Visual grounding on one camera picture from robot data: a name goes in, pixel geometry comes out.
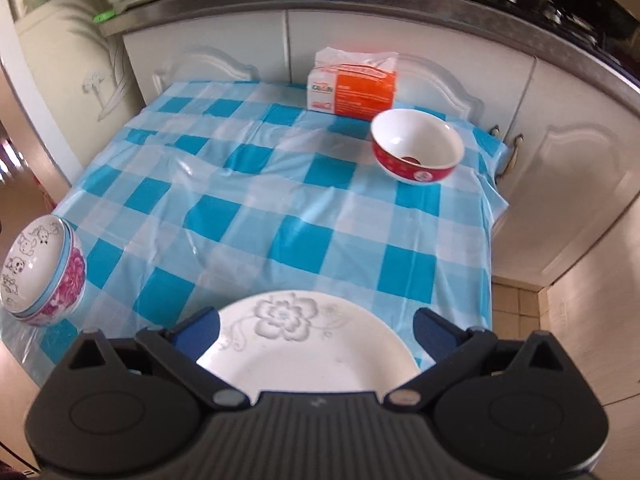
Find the blue checkered tablecloth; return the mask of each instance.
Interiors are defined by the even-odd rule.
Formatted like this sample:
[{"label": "blue checkered tablecloth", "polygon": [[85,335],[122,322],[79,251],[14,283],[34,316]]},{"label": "blue checkered tablecloth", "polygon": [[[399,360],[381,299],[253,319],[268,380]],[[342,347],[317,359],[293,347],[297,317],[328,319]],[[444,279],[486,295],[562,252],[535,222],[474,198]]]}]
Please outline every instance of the blue checkered tablecloth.
[{"label": "blue checkered tablecloth", "polygon": [[40,329],[0,313],[0,338],[38,384],[83,328],[132,336],[268,290],[347,298],[423,367],[418,308],[491,325],[503,143],[450,121],[462,164],[440,184],[408,186],[377,167],[369,123],[305,100],[299,86],[179,82],[129,121],[56,210],[87,257],[78,310]]}]

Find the orange label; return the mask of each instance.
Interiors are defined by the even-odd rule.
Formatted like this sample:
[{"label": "orange label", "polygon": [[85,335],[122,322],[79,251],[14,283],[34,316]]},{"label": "orange label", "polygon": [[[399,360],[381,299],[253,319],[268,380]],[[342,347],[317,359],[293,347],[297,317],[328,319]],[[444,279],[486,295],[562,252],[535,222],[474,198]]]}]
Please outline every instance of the orange label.
[{"label": "orange label", "polygon": [[336,68],[336,115],[370,121],[392,107],[396,90],[395,72],[357,64],[340,64]]}]

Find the kitchen cabinet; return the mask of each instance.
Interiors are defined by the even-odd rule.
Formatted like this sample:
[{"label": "kitchen cabinet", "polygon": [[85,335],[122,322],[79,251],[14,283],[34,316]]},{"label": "kitchen cabinet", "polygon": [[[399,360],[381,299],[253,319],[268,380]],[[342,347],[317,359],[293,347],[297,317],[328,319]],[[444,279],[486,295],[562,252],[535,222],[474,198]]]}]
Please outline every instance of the kitchen cabinet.
[{"label": "kitchen cabinet", "polygon": [[431,25],[346,12],[289,12],[291,78],[306,84],[318,50],[397,52],[396,98],[507,132],[533,58]]},{"label": "kitchen cabinet", "polygon": [[124,36],[147,104],[179,80],[289,81],[283,11],[246,12]]},{"label": "kitchen cabinet", "polygon": [[510,206],[494,227],[493,272],[547,286],[640,190],[640,119],[539,61],[506,142],[519,134],[516,165],[498,186]]}]

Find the cabinet handle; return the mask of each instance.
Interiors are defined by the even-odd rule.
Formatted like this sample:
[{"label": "cabinet handle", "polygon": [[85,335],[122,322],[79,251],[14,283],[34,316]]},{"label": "cabinet handle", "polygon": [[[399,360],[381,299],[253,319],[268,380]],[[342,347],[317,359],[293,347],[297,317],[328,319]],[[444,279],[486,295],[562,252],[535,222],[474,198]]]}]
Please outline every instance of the cabinet handle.
[{"label": "cabinet handle", "polygon": [[513,167],[516,165],[516,162],[518,160],[518,151],[520,150],[520,145],[522,144],[522,141],[524,140],[524,135],[520,134],[519,136],[517,136],[515,139],[513,139],[513,145],[511,148],[511,156],[509,157],[509,160],[507,161],[507,165],[504,167],[504,169],[496,174],[495,179],[496,180],[501,180],[504,178],[504,176],[509,173]]}]

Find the floral pattern plate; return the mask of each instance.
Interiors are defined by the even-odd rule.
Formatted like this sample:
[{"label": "floral pattern plate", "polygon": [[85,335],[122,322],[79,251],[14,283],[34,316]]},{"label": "floral pattern plate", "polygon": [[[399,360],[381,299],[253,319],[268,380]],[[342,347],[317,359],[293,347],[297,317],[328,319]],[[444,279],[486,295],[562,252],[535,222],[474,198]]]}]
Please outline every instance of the floral pattern plate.
[{"label": "floral pattern plate", "polygon": [[198,364],[244,391],[387,392],[418,374],[402,340],[350,301],[268,292],[220,310],[220,336]]}]

